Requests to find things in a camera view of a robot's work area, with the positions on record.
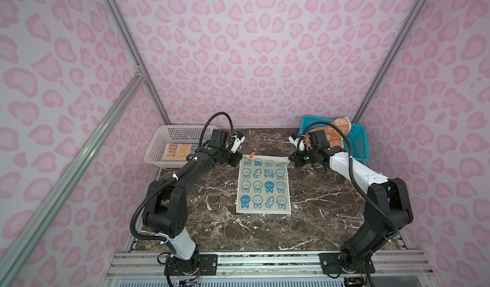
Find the teal patterned towel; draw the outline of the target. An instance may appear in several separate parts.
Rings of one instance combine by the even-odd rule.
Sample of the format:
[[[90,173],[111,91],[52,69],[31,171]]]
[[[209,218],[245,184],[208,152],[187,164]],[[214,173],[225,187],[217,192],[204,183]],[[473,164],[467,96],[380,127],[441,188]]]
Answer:
[[[287,157],[246,155],[240,161],[236,212],[290,215]]]

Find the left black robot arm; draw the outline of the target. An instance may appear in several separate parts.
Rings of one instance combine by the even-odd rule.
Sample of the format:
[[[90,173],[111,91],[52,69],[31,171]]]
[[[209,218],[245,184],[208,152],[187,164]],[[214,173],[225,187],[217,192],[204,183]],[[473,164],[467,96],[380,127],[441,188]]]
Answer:
[[[146,241],[163,241],[171,250],[166,273],[176,269],[194,275],[200,268],[199,249],[186,229],[187,195],[197,181],[220,164],[236,167],[242,159],[238,151],[244,135],[237,131],[228,143],[228,132],[213,130],[211,138],[187,156],[186,164],[165,181],[150,183],[144,201],[130,221],[133,237]]]

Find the cream rabbit text towel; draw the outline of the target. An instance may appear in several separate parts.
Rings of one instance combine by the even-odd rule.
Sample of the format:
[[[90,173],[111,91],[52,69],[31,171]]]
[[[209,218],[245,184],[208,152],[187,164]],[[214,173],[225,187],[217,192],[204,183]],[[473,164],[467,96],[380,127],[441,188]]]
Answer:
[[[162,161],[181,162],[193,154],[198,145],[188,143],[168,143],[162,156]]]

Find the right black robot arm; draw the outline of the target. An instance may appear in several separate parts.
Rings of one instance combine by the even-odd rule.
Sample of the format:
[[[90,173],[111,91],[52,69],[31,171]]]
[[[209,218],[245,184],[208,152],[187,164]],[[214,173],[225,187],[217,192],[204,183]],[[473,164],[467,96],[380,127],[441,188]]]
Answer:
[[[341,245],[335,266],[347,273],[368,269],[374,253],[413,221],[407,185],[358,162],[349,140],[346,148],[333,146],[323,131],[312,131],[294,133],[289,141],[297,149],[289,157],[297,168],[320,164],[345,177],[364,199],[364,222]]]

